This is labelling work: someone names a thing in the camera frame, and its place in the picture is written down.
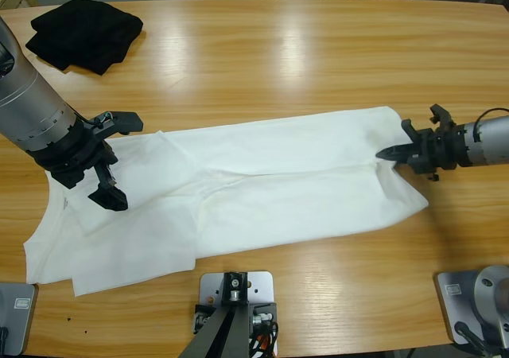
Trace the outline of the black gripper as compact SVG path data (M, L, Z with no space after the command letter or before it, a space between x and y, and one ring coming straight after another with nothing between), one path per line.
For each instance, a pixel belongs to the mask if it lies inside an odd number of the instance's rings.
M99 183L88 198L106 210L126 211L126 194L116 187L116 180L110 171L110 166L118 159L105 142L106 138L117 132L117 126L112 121L103 124L76 121L61 140L50 142L44 149L31 151L29 155L68 189L84 179L85 170L95 169Z
M438 180L438 169L451 170L457 166L472 165L465 141L465 125L440 122L436 130L415 130L411 121L405 119L402 129L412 142L382 149L376 153L377 158L405 163L417 174L431 174L432 181Z

